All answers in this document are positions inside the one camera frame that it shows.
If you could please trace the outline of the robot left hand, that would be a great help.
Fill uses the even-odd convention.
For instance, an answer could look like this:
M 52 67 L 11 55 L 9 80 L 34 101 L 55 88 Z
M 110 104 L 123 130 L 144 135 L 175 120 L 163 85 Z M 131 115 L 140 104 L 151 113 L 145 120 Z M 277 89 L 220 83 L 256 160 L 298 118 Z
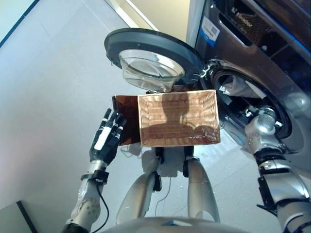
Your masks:
M 90 162 L 101 161 L 108 166 L 115 159 L 126 122 L 122 113 L 106 110 L 89 150 Z

